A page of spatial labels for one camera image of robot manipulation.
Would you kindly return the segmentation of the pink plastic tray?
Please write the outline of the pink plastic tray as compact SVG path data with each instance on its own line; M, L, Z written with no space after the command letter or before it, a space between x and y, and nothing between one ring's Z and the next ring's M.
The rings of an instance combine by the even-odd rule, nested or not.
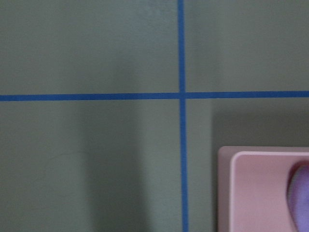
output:
M218 150L219 232L295 232L287 191L307 147L223 146Z

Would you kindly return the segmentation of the purple cloth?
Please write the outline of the purple cloth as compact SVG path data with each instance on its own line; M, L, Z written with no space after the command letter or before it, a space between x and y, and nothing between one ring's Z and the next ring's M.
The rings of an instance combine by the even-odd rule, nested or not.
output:
M309 166L300 166L288 188L288 206L298 232L309 231Z

